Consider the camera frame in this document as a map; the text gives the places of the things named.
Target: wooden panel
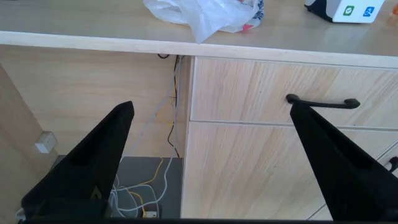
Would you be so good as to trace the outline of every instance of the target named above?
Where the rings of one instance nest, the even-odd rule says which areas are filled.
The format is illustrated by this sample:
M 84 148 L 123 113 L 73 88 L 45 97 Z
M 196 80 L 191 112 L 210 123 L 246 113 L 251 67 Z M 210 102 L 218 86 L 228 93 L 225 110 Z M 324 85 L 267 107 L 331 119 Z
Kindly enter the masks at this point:
M 0 44 L 398 67 L 398 30 L 388 23 L 396 0 L 371 26 L 327 23 L 303 1 L 264 4 L 259 27 L 216 32 L 198 45 L 189 26 L 157 19 L 142 1 L 0 1 Z
M 355 110 L 315 108 L 337 126 L 398 128 L 398 71 L 199 58 L 193 120 L 291 123 L 289 93 Z
M 333 220 L 327 205 L 321 208 L 314 216 L 310 218 L 310 220 Z
M 398 156 L 398 145 L 395 144 L 392 146 L 388 151 L 386 151 L 380 158 L 377 159 L 381 165 L 383 165 L 385 168 L 390 169 L 391 164 L 389 163 L 389 160 L 393 158 L 394 156 Z M 393 174 L 398 177 L 398 170 L 395 170 Z M 314 214 L 314 216 L 311 217 L 311 220 L 332 220 L 332 217 L 330 215 L 328 207 L 325 206 L 321 208 L 317 213 Z
M 177 83 L 180 82 L 180 99 L 177 113 L 177 150 L 179 151 L 180 156 L 180 151 L 185 152 L 185 148 L 187 146 L 192 95 L 192 66 L 193 58 L 191 56 L 184 56 L 181 64 L 181 71 L 177 74 Z
M 191 122 L 182 217 L 299 219 L 324 203 L 293 127 Z M 343 131 L 373 157 L 398 133 Z
M 44 177 L 57 158 L 34 143 L 42 128 L 0 65 L 0 223 L 16 223 L 22 197 Z
M 131 151 L 167 93 L 175 56 L 160 59 L 156 54 L 0 46 L 0 62 L 41 127 L 54 132 L 59 154 L 70 152 L 118 103 L 131 100 L 135 117 L 124 155 L 175 155 L 167 143 L 174 120 L 172 97 Z

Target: gray floor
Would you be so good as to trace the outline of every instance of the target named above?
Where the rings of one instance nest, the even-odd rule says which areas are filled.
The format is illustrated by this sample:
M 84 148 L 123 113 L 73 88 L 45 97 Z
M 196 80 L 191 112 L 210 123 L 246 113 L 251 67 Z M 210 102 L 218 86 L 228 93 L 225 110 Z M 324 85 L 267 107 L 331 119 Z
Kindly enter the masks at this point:
M 59 156 L 55 161 L 58 163 L 64 156 Z M 157 178 L 150 183 L 154 188 L 156 197 L 159 198 L 164 189 L 164 171 L 169 162 L 169 158 L 164 158 L 163 164 L 159 169 Z M 156 157 L 125 157 L 119 165 L 118 176 L 120 185 L 132 186 L 141 182 L 151 180 L 159 165 L 160 158 Z M 163 199 L 159 202 L 161 218 L 180 218 L 181 191 L 182 191 L 182 159 L 173 158 L 167 173 L 167 191 Z M 154 196 L 148 187 L 138 187 L 132 189 L 141 195 L 144 203 L 154 200 Z M 141 204 L 138 197 L 134 197 L 137 204 Z M 130 196 L 126 191 L 119 193 L 120 208 L 134 208 Z M 119 213 L 113 208 L 113 216 L 118 217 Z M 134 217 L 135 212 L 124 212 L 127 217 Z

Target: plastic bag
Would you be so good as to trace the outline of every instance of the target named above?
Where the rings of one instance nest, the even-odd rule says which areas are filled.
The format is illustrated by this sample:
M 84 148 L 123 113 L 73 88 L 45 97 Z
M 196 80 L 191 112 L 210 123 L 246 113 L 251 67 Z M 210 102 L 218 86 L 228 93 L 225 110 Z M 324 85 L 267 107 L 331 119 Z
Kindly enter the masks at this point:
M 264 0 L 144 0 L 144 4 L 160 20 L 188 24 L 197 43 L 218 30 L 257 27 L 264 17 Z

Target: black cable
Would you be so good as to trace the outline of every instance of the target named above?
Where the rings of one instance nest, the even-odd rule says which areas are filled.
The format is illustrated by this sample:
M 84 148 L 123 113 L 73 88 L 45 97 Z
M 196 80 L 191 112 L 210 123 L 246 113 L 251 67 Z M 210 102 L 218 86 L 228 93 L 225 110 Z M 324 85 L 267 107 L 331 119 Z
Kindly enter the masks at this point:
M 166 56 L 161 56 L 160 54 L 157 54 L 157 56 L 159 56 L 161 59 L 166 59 L 166 58 L 168 58 L 170 55 L 166 55 Z
M 174 72 L 175 69 L 177 68 L 177 63 L 178 63 L 178 55 L 175 58 L 175 64 L 174 64 Z M 174 90 L 175 90 L 175 109 L 177 109 L 177 87 L 176 87 L 177 82 L 175 81 L 175 75 L 174 75 Z M 173 132 L 174 128 L 174 121 L 173 121 L 173 126 L 172 129 L 170 130 L 169 136 L 167 137 L 167 142 L 174 148 L 175 153 L 177 153 L 177 157 L 180 158 L 180 154 L 178 153 L 177 149 L 174 147 L 174 145 L 170 142 L 170 135 Z

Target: black handle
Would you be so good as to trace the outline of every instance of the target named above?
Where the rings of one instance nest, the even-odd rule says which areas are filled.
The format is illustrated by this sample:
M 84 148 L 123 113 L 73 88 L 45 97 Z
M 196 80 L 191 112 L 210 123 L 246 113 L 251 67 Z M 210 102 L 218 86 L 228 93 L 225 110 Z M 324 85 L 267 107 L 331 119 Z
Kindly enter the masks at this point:
M 393 157 L 389 161 L 391 163 L 390 172 L 394 172 L 398 168 L 398 157 Z
M 347 99 L 344 101 L 342 104 L 337 104 L 337 103 L 316 103 L 316 102 L 310 102 L 310 101 L 305 101 L 301 100 L 299 96 L 295 94 L 288 94 L 286 96 L 286 100 L 288 103 L 291 105 L 294 103 L 303 103 L 308 106 L 316 106 L 316 107 L 326 107 L 326 108 L 340 108 L 340 109 L 355 109 L 360 106 L 360 102 L 356 99 Z

